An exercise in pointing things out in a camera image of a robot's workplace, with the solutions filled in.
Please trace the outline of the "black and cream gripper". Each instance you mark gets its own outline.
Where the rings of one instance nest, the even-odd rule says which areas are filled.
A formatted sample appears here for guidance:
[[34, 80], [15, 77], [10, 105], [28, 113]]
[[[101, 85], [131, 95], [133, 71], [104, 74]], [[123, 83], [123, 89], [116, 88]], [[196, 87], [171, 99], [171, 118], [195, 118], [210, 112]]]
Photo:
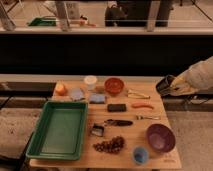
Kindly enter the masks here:
[[166, 75], [156, 84], [156, 91], [160, 96], [182, 96], [194, 94], [198, 91], [183, 74], [178, 76]]

